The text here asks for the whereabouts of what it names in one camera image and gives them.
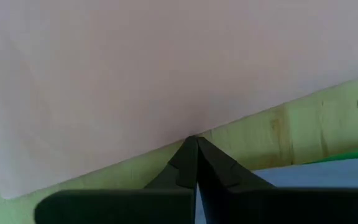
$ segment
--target wood grain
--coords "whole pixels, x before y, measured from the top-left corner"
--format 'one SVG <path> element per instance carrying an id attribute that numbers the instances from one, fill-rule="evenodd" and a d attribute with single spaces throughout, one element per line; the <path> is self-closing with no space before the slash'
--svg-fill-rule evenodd
<path id="1" fill-rule="evenodd" d="M 302 164 L 358 149 L 358 80 L 248 116 L 202 135 L 249 169 Z M 33 224 L 37 202 L 61 189 L 141 188 L 181 142 L 14 200 L 0 224 Z"/>
<path id="2" fill-rule="evenodd" d="M 355 0 L 0 0 L 0 193 L 24 195 L 354 78 Z M 289 111 L 260 121 L 268 140 L 256 139 L 278 145 L 271 165 L 300 160 Z M 328 148 L 326 131 L 317 135 Z"/>

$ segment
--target green object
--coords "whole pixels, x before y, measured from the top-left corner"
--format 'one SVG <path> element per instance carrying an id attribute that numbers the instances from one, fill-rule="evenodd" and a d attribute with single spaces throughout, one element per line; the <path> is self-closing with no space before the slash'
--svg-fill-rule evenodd
<path id="1" fill-rule="evenodd" d="M 317 162 L 341 161 L 341 160 L 345 160 L 345 159 L 358 159 L 358 151 L 348 152 L 348 153 L 340 154 L 340 155 L 336 155 L 336 156 L 329 156 L 325 159 L 321 159 L 321 160 L 318 160 L 315 162 L 310 162 L 310 164 L 317 163 Z"/>

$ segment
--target black plastic object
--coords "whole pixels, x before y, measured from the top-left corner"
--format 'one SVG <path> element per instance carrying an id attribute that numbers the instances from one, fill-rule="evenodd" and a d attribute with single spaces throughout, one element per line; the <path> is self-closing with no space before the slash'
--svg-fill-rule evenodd
<path id="1" fill-rule="evenodd" d="M 188 138 L 141 190 L 65 190 L 41 201 L 37 224 L 194 223 L 198 145 Z"/>
<path id="2" fill-rule="evenodd" d="M 358 223 L 358 189 L 283 189 L 205 138 L 189 137 L 140 190 L 69 190 L 35 209 L 37 224 L 194 223 L 199 183 L 207 224 Z"/>

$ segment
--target pink paper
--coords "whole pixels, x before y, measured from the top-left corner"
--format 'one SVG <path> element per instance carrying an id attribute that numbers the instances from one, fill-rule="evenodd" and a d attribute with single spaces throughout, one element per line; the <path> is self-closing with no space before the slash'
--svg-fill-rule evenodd
<path id="1" fill-rule="evenodd" d="M 0 193 L 357 77 L 354 0 L 0 0 Z"/>

